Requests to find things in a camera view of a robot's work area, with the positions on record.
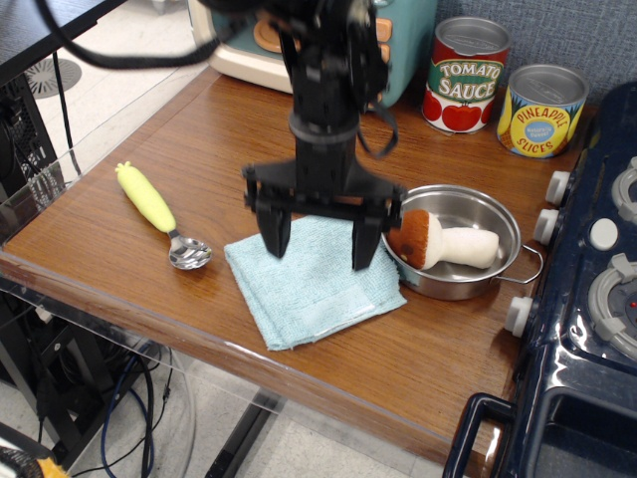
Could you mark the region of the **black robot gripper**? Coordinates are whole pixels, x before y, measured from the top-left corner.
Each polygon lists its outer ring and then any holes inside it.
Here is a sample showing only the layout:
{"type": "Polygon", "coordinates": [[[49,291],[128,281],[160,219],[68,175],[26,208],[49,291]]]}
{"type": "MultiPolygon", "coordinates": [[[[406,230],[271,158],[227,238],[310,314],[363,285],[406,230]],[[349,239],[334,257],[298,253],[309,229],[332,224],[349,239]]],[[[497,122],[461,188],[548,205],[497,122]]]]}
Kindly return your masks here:
{"type": "Polygon", "coordinates": [[[358,162],[359,116],[325,126],[291,114],[289,126],[296,141],[294,158],[242,170],[245,202],[257,217],[267,251],[284,257],[294,213],[345,219],[355,221],[352,269],[368,268],[381,232],[401,223],[406,190],[358,162]]]}

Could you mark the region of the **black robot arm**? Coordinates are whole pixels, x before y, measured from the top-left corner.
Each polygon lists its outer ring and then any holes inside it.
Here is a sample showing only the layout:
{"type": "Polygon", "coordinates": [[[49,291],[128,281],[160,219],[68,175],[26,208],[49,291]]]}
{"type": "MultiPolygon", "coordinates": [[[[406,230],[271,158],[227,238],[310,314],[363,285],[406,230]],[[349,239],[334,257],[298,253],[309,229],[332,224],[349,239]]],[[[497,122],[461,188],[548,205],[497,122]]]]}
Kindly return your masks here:
{"type": "Polygon", "coordinates": [[[377,97],[388,67],[376,35],[370,1],[207,1],[227,19],[215,35],[233,38],[250,17],[279,34],[292,84],[289,127],[294,158],[244,167],[245,202],[255,213],[266,249],[285,255],[295,213],[352,222],[352,268],[367,268],[382,233],[401,224],[404,187],[373,175],[357,160],[365,143],[360,116],[374,108],[390,125],[393,116],[377,97]]]}

